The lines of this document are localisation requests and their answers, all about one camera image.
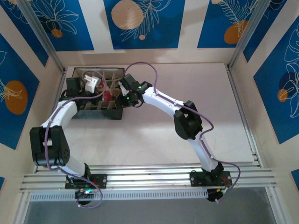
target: beige circle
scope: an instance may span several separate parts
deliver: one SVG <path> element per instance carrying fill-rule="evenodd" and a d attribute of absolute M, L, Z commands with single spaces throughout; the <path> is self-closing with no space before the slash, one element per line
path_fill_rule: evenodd
<path fill-rule="evenodd" d="M 143 21 L 141 8 L 132 0 L 121 0 L 112 9 L 112 20 L 120 29 L 134 29 Z"/>
<path fill-rule="evenodd" d="M 220 2 L 222 2 L 222 0 L 212 0 L 212 4 L 214 4 L 214 5 L 217 5 L 217 4 L 219 4 Z"/>
<path fill-rule="evenodd" d="M 140 35 L 140 36 L 139 36 L 139 39 L 140 39 L 140 40 L 144 40 L 144 39 L 145 39 L 145 35 Z"/>
<path fill-rule="evenodd" d="M 13 3 L 13 4 L 17 4 L 16 0 L 8 0 L 9 2 Z"/>

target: vertical metal post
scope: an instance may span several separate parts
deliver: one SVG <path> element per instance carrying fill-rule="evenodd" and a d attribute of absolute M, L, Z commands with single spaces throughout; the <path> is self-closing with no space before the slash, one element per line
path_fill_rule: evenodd
<path fill-rule="evenodd" d="M 33 11 L 30 3 L 26 0 L 16 0 L 20 11 L 23 13 L 25 19 L 30 25 L 31 29 L 35 33 L 37 39 L 42 44 L 43 48 L 49 55 L 49 57 L 53 60 L 56 67 L 62 72 L 64 71 L 63 65 L 56 54 L 55 48 L 51 43 L 49 37 L 47 36 L 45 30 L 43 29 L 41 23 L 39 22 L 35 12 Z"/>
<path fill-rule="evenodd" d="M 235 48 L 234 54 L 231 57 L 228 67 L 232 69 L 238 60 L 241 53 L 244 51 L 247 46 L 249 40 L 251 39 L 255 29 L 257 28 L 261 18 L 263 17 L 266 9 L 268 8 L 271 0 L 257 0 L 259 1 L 255 10 L 253 11 L 251 18 L 249 19 L 248 25 L 246 26 L 237 46 Z"/>

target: floor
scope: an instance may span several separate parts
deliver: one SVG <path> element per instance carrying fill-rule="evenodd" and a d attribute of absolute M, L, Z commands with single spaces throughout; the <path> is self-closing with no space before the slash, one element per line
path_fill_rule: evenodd
<path fill-rule="evenodd" d="M 206 199 L 113 200 L 103 201 L 101 206 L 95 209 L 78 209 L 74 201 L 30 202 L 24 223 L 273 224 L 276 222 L 265 189 L 238 188 L 231 191 L 219 204 Z"/>
<path fill-rule="evenodd" d="M 222 63 L 159 64 L 157 89 L 172 98 L 195 103 L 215 129 L 206 140 L 223 161 L 251 162 L 252 152 Z M 147 65 L 129 73 L 139 81 L 154 82 Z M 173 118 L 152 105 L 125 108 L 122 120 L 72 119 L 65 130 L 71 154 L 89 165 L 145 165 L 199 162 L 192 147 L 179 138 Z"/>

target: orange circle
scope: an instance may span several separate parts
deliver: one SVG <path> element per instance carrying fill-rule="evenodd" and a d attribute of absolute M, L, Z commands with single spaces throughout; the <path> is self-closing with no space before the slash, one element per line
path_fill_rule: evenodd
<path fill-rule="evenodd" d="M 279 99 L 280 102 L 285 102 L 286 99 L 288 99 L 288 92 L 285 89 L 281 89 L 278 91 L 277 97 Z"/>
<path fill-rule="evenodd" d="M 59 29 L 52 29 L 51 33 L 56 38 L 60 38 L 63 36 L 62 32 Z"/>
<path fill-rule="evenodd" d="M 111 16 L 114 24 L 120 29 L 134 29 L 144 19 L 142 9 L 132 0 L 119 1 L 113 7 Z"/>
<path fill-rule="evenodd" d="M 140 39 L 140 40 L 144 40 L 144 39 L 145 39 L 145 35 L 140 35 L 140 36 L 139 36 L 139 39 Z"/>
<path fill-rule="evenodd" d="M 28 102 L 28 93 L 23 83 L 10 81 L 4 88 L 5 104 L 11 113 L 20 115 L 24 113 Z"/>
<path fill-rule="evenodd" d="M 248 21 L 242 20 L 234 25 L 231 25 L 224 34 L 224 41 L 228 44 L 238 43 Z"/>

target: gray floor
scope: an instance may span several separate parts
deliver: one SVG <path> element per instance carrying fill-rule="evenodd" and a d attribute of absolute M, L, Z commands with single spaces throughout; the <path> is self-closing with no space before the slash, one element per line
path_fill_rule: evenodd
<path fill-rule="evenodd" d="M 96 209 L 75 202 L 33 202 L 25 224 L 272 224 L 264 189 L 234 189 L 219 204 L 206 199 L 104 201 Z"/>

